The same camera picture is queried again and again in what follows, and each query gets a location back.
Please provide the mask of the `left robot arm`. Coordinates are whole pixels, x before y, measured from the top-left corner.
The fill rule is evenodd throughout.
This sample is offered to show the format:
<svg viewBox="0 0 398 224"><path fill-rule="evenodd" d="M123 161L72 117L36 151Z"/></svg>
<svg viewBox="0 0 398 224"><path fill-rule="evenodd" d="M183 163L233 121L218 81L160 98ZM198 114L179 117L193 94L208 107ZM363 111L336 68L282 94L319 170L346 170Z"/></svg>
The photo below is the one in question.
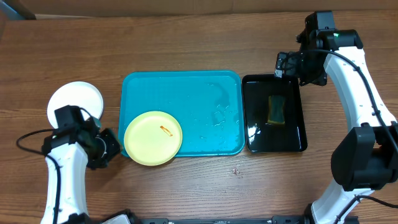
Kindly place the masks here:
<svg viewBox="0 0 398 224"><path fill-rule="evenodd" d="M108 166L123 145L94 117L84 119L83 108L66 105L55 110L58 128L44 139L42 153L49 180L42 223L66 223L86 217L85 173Z"/></svg>

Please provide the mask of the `white plate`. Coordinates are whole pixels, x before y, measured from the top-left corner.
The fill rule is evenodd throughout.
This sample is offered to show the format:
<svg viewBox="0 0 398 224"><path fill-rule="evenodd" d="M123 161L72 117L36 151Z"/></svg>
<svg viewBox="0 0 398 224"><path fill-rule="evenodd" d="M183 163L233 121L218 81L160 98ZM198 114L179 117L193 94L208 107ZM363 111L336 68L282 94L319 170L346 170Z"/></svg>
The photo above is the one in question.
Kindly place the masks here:
<svg viewBox="0 0 398 224"><path fill-rule="evenodd" d="M94 85L87 82L67 83L51 96L47 105L47 118L53 128L58 128L55 110L66 105L84 108L97 119L104 111L102 94Z"/></svg>

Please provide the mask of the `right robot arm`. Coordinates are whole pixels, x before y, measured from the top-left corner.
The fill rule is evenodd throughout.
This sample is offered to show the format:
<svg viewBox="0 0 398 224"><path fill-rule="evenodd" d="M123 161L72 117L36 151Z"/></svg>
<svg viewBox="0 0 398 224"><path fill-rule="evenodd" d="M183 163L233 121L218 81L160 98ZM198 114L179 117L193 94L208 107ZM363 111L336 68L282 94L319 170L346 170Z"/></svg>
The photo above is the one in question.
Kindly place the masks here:
<svg viewBox="0 0 398 224"><path fill-rule="evenodd" d="M397 120L371 78L359 34L337 29L331 11L307 16L296 41L299 51L278 54L274 75L297 78L303 86L331 80L348 127L331 156L332 181L307 206L302 222L357 223L350 211L397 180Z"/></svg>

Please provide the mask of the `green yellow sponge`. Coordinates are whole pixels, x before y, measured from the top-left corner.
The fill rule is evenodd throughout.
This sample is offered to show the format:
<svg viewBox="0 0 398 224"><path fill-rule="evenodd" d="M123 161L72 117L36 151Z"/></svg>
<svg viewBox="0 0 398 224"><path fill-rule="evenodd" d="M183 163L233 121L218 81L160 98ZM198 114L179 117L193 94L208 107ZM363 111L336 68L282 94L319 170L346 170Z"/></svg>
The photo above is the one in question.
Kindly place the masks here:
<svg viewBox="0 0 398 224"><path fill-rule="evenodd" d="M285 124L284 118L285 97L271 95L268 99L268 119L270 124Z"/></svg>

